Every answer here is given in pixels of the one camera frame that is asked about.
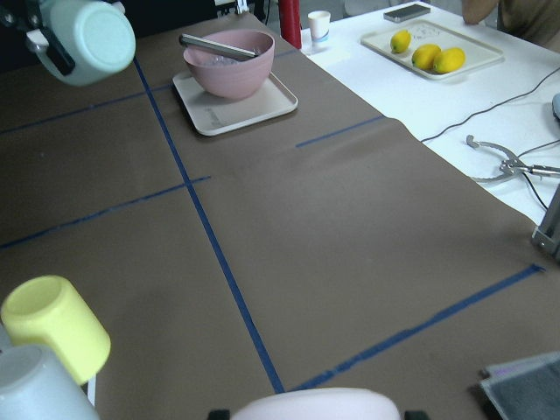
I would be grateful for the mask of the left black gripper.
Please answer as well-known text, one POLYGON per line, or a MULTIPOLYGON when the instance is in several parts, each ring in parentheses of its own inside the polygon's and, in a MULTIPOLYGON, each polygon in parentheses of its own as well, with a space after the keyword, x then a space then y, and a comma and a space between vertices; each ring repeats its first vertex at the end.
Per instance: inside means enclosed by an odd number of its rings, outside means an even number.
POLYGON ((54 32, 43 26, 39 0, 1 0, 1 25, 16 31, 27 31, 25 43, 43 66, 53 75, 69 75, 75 62, 54 32))

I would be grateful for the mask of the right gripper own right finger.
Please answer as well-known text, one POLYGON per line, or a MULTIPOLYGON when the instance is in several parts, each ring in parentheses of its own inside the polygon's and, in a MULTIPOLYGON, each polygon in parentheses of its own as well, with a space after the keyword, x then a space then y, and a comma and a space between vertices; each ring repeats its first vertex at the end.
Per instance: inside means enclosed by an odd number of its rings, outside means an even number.
POLYGON ((407 410, 404 413, 404 420, 425 420, 425 412, 423 410, 407 410))

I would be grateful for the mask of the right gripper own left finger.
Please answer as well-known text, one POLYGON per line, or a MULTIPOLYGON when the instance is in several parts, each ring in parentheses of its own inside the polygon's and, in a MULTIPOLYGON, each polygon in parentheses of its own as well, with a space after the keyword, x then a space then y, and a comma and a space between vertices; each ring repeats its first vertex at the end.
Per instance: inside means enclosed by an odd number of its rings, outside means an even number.
POLYGON ((213 409, 207 415, 207 420, 229 420, 229 409, 213 409))

